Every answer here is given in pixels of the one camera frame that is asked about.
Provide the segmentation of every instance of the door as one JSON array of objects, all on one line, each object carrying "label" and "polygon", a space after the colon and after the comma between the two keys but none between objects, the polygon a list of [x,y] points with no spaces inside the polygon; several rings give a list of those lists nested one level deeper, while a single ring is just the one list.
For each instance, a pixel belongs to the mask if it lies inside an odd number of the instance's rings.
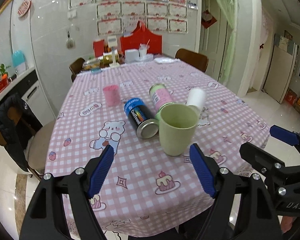
[{"label": "door", "polygon": [[282,103],[284,95],[288,89],[294,62],[296,60],[296,54],[296,45],[293,47],[292,54],[274,46],[271,65],[264,90],[269,96],[279,103]]},{"label": "door", "polygon": [[199,53],[209,59],[205,73],[218,80],[226,44],[227,20],[216,0],[202,0],[202,12],[206,9],[217,22],[208,29],[201,25]]},{"label": "door", "polygon": [[22,99],[27,102],[30,109],[43,126],[54,120],[54,116],[44,97],[39,81],[31,86],[31,88],[23,95]]}]

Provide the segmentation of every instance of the pink cup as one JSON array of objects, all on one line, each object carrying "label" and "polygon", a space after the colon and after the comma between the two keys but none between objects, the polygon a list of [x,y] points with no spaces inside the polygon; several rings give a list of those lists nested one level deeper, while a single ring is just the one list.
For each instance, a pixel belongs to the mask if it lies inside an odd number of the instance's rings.
[{"label": "pink cup", "polygon": [[107,106],[117,106],[120,104],[120,89],[118,85],[109,85],[102,90],[106,98]]}]

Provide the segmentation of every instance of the light switch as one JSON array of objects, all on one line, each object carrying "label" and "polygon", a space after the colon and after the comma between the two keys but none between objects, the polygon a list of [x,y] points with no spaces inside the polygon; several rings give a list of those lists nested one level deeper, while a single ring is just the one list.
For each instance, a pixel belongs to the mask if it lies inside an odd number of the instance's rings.
[{"label": "light switch", "polygon": [[77,17],[77,10],[68,11],[68,19],[73,19]]}]

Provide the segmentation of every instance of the white floor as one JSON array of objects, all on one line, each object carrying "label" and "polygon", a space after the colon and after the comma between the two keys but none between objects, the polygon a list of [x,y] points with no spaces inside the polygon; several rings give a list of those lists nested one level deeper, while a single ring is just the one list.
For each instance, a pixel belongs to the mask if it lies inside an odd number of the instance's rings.
[{"label": "white floor", "polygon": [[[290,131],[300,132],[300,114],[289,104],[279,104],[269,95],[256,91],[247,94],[243,100],[251,108],[266,120],[269,126],[274,124]],[[265,150],[280,160],[286,166],[300,165],[300,154],[294,147],[287,146],[277,139],[270,138]],[[14,239],[18,239],[14,218],[14,187],[16,174],[13,173],[5,163],[0,160],[0,221]],[[28,178],[26,188],[26,206],[28,206],[34,190],[38,185],[35,178]],[[235,223],[237,219],[237,209],[239,196],[234,200],[230,221]],[[109,240],[120,240],[117,234],[107,231],[106,237]],[[120,234],[122,240],[127,240],[127,236]]]}]

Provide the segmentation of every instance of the screw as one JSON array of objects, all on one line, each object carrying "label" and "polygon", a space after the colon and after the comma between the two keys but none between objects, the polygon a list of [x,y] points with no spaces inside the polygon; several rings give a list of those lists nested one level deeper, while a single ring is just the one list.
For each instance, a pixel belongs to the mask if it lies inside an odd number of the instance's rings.
[{"label": "screw", "polygon": [[80,175],[80,174],[82,174],[82,173],[84,173],[84,168],[77,168],[77,169],[75,170],[75,174],[77,174],[77,175]]},{"label": "screw", "polygon": [[45,180],[51,179],[51,173],[46,173],[46,174],[44,174],[43,178],[44,178]]},{"label": "screw", "polygon": [[279,187],[278,193],[281,196],[284,196],[287,193],[287,190],[284,187]]},{"label": "screw", "polygon": [[229,173],[229,170],[227,168],[220,168],[220,173],[221,174],[228,174]]},{"label": "screw", "polygon": [[257,174],[257,173],[253,173],[253,174],[252,174],[252,177],[253,177],[253,179],[255,179],[255,180],[259,180],[259,179],[260,179],[260,175]]},{"label": "screw", "polygon": [[280,164],[280,163],[275,163],[274,166],[275,166],[277,169],[281,169],[281,164]]}]

